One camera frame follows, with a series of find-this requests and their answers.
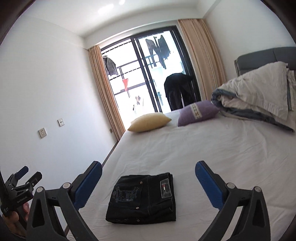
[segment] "human hand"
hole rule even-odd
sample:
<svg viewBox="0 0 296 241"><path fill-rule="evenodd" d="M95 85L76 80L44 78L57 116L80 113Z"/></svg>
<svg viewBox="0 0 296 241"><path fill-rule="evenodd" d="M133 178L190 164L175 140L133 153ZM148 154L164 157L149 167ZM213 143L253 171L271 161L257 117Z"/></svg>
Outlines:
<svg viewBox="0 0 296 241"><path fill-rule="evenodd" d="M26 202L25 204L23 204L22 208L26 213L25 220L28 221L30 213L29 204ZM22 231L16 225L16 223L19 221L19 216L17 212L12 212L9 217L5 217L4 215L2 215L2 218L4 219L6 225L12 233L23 236Z"/></svg>

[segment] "gray headboard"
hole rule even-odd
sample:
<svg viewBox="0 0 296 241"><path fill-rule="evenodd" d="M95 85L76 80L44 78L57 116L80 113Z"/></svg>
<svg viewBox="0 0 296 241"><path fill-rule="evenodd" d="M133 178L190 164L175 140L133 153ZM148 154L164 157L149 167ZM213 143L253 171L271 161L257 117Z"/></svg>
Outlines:
<svg viewBox="0 0 296 241"><path fill-rule="evenodd" d="M234 61L237 76L277 61L288 64L290 70L296 70L296 47L266 49L242 55Z"/></svg>

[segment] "white ceiling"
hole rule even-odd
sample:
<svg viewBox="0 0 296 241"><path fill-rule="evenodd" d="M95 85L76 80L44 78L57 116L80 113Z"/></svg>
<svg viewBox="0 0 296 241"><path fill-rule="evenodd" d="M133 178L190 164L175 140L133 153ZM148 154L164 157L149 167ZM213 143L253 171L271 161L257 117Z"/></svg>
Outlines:
<svg viewBox="0 0 296 241"><path fill-rule="evenodd" d="M24 13L86 37L98 28L133 14L166 7L197 7L199 0L37 0ZM109 4L109 12L98 10Z"/></svg>

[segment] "bed sheet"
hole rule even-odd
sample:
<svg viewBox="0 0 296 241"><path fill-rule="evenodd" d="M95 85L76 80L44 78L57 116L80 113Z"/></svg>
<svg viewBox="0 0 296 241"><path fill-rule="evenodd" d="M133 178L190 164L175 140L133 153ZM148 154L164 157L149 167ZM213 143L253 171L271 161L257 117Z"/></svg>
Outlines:
<svg viewBox="0 0 296 241"><path fill-rule="evenodd" d="M198 240L218 213L194 173L201 160L238 188L262 188L271 240L279 240L296 214L295 133L220 114L212 120L177 127L179 111L167 115L172 121L161 129L123 135L86 206L79 210L98 240ZM124 225L105 220L111 192L121 176L165 172L173 174L176 222ZM224 240L231 236L240 210ZM68 239L74 240L72 234Z"/></svg>

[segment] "jeans pocket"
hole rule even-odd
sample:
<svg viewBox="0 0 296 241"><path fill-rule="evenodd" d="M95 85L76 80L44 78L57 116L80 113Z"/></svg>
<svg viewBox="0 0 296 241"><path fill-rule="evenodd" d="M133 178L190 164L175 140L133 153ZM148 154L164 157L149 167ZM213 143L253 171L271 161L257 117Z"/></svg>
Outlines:
<svg viewBox="0 0 296 241"><path fill-rule="evenodd" d="M138 183L116 184L110 198L110 203L120 208L136 209L141 203L143 185Z"/></svg>

